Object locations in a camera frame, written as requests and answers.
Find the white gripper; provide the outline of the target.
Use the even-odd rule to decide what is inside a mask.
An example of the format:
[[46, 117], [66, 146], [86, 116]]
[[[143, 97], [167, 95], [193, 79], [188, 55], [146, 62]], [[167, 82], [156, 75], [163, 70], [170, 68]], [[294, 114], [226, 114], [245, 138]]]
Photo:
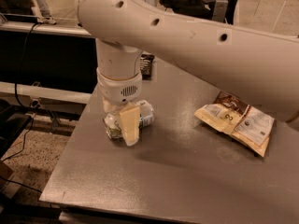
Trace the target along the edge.
[[[118, 110], [119, 105], [126, 104], [136, 99], [142, 91], [142, 76], [115, 80], [97, 72], [98, 87], [102, 93], [103, 108], [106, 113]], [[137, 105], [125, 107], [119, 113], [121, 134], [128, 147], [136, 144], [139, 139], [140, 108]]]

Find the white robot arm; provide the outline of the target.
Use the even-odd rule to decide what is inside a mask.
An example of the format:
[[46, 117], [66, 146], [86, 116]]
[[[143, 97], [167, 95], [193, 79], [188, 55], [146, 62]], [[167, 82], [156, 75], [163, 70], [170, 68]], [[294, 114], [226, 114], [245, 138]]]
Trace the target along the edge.
[[147, 51], [299, 126], [299, 41], [163, 12], [153, 0], [76, 0], [78, 21], [96, 39], [104, 98], [124, 105], [141, 92], [138, 58]]

